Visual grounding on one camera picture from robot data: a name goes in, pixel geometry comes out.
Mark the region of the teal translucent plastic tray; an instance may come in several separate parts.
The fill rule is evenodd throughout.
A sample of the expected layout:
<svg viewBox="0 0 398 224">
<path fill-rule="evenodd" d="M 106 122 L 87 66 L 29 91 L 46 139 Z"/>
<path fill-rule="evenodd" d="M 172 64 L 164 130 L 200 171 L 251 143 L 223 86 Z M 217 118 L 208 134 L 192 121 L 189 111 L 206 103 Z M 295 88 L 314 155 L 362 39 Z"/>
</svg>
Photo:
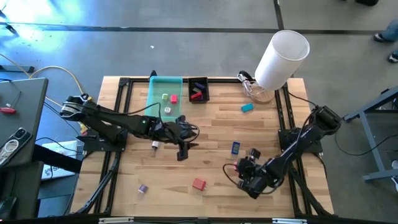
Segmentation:
<svg viewBox="0 0 398 224">
<path fill-rule="evenodd" d="M 175 121 L 182 114 L 182 90 L 182 77 L 151 77 L 147 94 L 147 109 L 145 109 L 144 114 L 148 116 L 160 116 L 163 122 Z M 164 93 L 169 95 L 169 98 L 166 101 L 162 99 L 162 95 Z M 178 96 L 177 104 L 171 104 L 171 95 Z M 172 112 L 170 114 L 166 114 L 164 112 L 165 107 L 170 107 Z"/>
</svg>

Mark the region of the person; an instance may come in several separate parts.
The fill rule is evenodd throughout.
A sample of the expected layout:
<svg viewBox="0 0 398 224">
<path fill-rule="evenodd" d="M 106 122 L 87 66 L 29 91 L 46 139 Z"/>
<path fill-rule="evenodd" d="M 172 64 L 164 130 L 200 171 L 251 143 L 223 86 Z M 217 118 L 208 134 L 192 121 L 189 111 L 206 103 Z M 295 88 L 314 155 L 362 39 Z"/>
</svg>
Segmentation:
<svg viewBox="0 0 398 224">
<path fill-rule="evenodd" d="M 373 40 L 380 43 L 398 42 L 398 19 L 391 21 L 384 30 L 375 33 Z M 387 61 L 389 63 L 398 63 L 398 49 L 388 56 Z"/>
</svg>

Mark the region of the dark metal floor bar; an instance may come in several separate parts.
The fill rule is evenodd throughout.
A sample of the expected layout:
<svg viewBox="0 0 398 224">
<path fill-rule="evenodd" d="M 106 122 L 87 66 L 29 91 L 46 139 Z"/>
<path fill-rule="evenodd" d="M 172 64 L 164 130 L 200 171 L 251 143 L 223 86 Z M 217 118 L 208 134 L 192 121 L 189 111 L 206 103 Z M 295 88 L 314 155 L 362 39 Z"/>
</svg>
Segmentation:
<svg viewBox="0 0 398 224">
<path fill-rule="evenodd" d="M 17 73 L 34 73 L 35 67 L 33 66 L 20 66 L 17 67 L 16 65 L 0 65 L 0 72 L 17 72 Z"/>
</svg>

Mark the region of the white cylinder shade table lamp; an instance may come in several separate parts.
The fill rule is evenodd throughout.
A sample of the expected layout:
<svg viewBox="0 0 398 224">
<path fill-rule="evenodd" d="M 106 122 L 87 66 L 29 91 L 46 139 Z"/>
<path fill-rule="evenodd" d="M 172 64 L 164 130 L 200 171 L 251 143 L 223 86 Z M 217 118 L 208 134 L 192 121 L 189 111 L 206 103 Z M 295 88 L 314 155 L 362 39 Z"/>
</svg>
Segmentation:
<svg viewBox="0 0 398 224">
<path fill-rule="evenodd" d="M 258 104 L 266 104 L 295 73 L 310 53 L 308 40 L 292 30 L 275 33 L 255 72 L 249 97 Z"/>
</svg>

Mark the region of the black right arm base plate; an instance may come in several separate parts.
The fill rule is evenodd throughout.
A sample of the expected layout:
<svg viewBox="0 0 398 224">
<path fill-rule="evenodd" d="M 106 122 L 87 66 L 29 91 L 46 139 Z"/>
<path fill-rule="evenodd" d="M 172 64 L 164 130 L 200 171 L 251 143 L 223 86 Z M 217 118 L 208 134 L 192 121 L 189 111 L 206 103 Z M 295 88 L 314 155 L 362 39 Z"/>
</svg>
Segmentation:
<svg viewBox="0 0 398 224">
<path fill-rule="evenodd" d="M 282 151 L 286 150 L 297 140 L 299 132 L 300 128 L 278 130 L 279 144 Z M 299 147 L 302 147 L 305 153 L 319 154 L 323 152 L 320 141 L 310 142 L 304 137 L 300 137 L 297 149 Z"/>
</svg>

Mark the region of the large red plug charger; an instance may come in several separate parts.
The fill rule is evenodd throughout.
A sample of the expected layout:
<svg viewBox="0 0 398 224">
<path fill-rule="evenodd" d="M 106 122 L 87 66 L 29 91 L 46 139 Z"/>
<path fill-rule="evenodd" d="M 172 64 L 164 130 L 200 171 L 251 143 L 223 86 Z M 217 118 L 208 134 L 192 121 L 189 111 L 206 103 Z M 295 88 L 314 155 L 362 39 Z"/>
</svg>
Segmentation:
<svg viewBox="0 0 398 224">
<path fill-rule="evenodd" d="M 206 181 L 199 178 L 194 178 L 192 187 L 197 190 L 204 191 L 206 188 Z"/>
</svg>

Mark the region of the small black basket bin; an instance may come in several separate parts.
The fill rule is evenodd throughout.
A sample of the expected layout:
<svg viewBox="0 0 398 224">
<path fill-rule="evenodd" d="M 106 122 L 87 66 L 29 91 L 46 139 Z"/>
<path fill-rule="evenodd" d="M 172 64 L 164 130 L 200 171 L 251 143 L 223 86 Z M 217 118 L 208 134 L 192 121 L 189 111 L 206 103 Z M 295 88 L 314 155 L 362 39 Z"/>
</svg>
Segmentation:
<svg viewBox="0 0 398 224">
<path fill-rule="evenodd" d="M 189 102 L 191 103 L 207 103 L 208 101 L 198 101 L 198 100 L 191 100 L 190 97 L 193 95 L 192 89 L 197 88 L 194 83 L 200 83 L 204 85 L 206 88 L 202 91 L 202 94 L 205 94 L 208 101 L 210 99 L 210 94 L 209 94 L 209 86 L 208 86 L 208 78 L 207 77 L 196 77 L 196 78 L 189 78 L 188 79 L 188 99 Z"/>
</svg>

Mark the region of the silver bracket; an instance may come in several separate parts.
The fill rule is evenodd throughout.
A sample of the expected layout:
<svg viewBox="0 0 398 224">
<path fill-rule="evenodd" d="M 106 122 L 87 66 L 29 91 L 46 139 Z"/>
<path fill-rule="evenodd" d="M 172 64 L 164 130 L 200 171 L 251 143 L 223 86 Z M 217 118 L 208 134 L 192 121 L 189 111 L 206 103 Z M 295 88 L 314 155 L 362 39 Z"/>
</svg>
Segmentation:
<svg viewBox="0 0 398 224">
<path fill-rule="evenodd" d="M 133 217 L 106 217 L 100 218 L 98 224 L 128 224 L 133 222 Z"/>
<path fill-rule="evenodd" d="M 272 224 L 308 224 L 305 219 L 295 218 L 273 218 Z"/>
</svg>

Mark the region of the grey metal stand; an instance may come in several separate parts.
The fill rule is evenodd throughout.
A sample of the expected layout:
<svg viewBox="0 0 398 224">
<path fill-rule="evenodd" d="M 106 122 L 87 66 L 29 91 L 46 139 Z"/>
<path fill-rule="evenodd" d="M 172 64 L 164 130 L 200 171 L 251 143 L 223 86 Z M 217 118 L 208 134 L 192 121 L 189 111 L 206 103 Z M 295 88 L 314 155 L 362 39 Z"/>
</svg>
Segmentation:
<svg viewBox="0 0 398 224">
<path fill-rule="evenodd" d="M 386 178 L 393 178 L 398 177 L 398 168 L 397 169 L 386 169 L 383 161 L 382 156 L 380 153 L 380 146 L 383 143 L 387 142 L 387 140 L 392 139 L 394 137 L 398 137 L 398 133 L 391 134 L 390 136 L 385 137 L 380 142 L 376 142 L 376 136 L 373 134 L 372 128 L 370 126 L 370 119 L 369 114 L 379 114 L 383 117 L 386 117 L 387 114 L 398 114 L 398 109 L 388 109 L 388 110 L 381 110 L 381 107 L 389 102 L 393 103 L 394 100 L 398 101 L 398 86 L 395 86 L 391 89 L 384 90 L 376 99 L 370 101 L 366 105 L 362 106 L 360 109 L 347 114 L 343 117 L 343 120 L 346 123 L 351 122 L 354 119 L 359 118 L 363 125 L 366 137 L 368 139 L 370 149 L 366 152 L 362 152 L 358 154 L 358 156 L 364 156 L 368 153 L 371 153 L 374 157 L 376 162 L 376 166 L 378 168 L 377 172 L 371 172 L 368 174 L 363 175 L 363 180 L 365 182 L 377 179 L 386 179 Z"/>
</svg>

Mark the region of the black diagonal bar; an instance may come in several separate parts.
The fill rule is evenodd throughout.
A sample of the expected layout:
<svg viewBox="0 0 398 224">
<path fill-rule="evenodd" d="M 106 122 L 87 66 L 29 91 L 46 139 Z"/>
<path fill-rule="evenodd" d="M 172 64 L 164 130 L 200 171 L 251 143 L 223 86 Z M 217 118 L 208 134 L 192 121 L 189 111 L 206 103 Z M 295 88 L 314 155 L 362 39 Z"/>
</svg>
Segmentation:
<svg viewBox="0 0 398 224">
<path fill-rule="evenodd" d="M 34 146 L 32 160 L 41 161 L 44 164 L 58 167 L 74 173 L 79 173 L 82 165 L 82 161 L 78 159 L 74 159 L 58 152 L 51 151 L 50 149 L 39 145 Z"/>
</svg>

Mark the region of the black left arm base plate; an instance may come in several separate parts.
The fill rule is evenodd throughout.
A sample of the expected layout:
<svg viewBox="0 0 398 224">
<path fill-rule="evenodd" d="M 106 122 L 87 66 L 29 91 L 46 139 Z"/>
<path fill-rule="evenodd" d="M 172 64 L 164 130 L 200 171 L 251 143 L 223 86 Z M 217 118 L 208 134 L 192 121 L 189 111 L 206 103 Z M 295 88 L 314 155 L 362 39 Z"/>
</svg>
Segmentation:
<svg viewBox="0 0 398 224">
<path fill-rule="evenodd" d="M 83 150 L 87 152 L 122 152 L 127 142 L 127 134 L 119 134 L 114 142 L 101 138 L 99 135 L 77 136 L 76 138 L 84 143 Z"/>
</svg>

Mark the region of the white paper sheet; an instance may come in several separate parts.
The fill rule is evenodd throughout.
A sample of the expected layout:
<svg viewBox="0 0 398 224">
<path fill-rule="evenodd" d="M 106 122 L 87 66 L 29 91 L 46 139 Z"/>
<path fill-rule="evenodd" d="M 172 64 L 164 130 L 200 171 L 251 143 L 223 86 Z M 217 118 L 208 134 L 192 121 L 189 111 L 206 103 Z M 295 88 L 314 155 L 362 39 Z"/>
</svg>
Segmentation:
<svg viewBox="0 0 398 224">
<path fill-rule="evenodd" d="M 68 156 L 71 158 L 77 158 L 77 149 L 78 149 L 78 142 L 77 141 L 64 141 L 60 142 L 59 144 L 53 143 L 45 143 L 42 145 L 51 151 L 63 154 L 64 156 Z M 68 177 L 74 175 L 74 172 L 70 172 L 59 167 L 50 166 L 45 164 L 41 180 L 50 180 L 50 179 L 57 179 L 61 177 Z"/>
</svg>

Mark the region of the grey side desk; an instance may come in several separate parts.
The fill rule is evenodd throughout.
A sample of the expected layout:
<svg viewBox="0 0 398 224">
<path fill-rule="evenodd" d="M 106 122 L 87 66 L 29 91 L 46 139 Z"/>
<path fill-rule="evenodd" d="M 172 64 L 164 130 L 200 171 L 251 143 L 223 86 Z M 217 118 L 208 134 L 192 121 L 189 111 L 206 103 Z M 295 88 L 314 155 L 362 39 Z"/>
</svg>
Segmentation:
<svg viewBox="0 0 398 224">
<path fill-rule="evenodd" d="M 0 108 L 10 104 L 16 114 L 0 112 L 0 146 L 19 128 L 31 133 L 31 139 L 7 163 L 17 166 L 32 160 L 35 138 L 49 81 L 46 78 L 0 82 Z"/>
</svg>

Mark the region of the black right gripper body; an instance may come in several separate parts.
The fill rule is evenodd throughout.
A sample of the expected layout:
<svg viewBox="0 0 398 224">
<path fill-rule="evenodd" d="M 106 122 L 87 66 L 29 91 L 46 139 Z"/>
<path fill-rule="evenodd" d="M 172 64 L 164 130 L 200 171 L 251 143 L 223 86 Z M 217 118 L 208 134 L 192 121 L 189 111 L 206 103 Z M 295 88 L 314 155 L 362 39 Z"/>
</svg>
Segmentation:
<svg viewBox="0 0 398 224">
<path fill-rule="evenodd" d="M 266 187 L 273 187 L 274 182 L 263 166 L 256 163 L 261 153 L 252 148 L 249 155 L 237 161 L 239 177 L 238 188 L 246 192 L 251 198 L 257 199 Z"/>
</svg>

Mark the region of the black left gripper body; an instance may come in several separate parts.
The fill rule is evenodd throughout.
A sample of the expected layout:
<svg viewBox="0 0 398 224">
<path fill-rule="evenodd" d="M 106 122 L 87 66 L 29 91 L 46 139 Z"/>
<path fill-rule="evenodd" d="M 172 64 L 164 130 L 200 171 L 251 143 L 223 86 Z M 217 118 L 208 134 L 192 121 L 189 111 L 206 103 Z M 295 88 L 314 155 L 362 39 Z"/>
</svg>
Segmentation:
<svg viewBox="0 0 398 224">
<path fill-rule="evenodd" d="M 154 131 L 154 140 L 177 145 L 177 160 L 184 161 L 188 158 L 189 143 L 197 138 L 196 131 L 197 126 L 190 124 L 186 120 L 186 117 L 181 115 L 174 122 L 157 122 Z"/>
</svg>

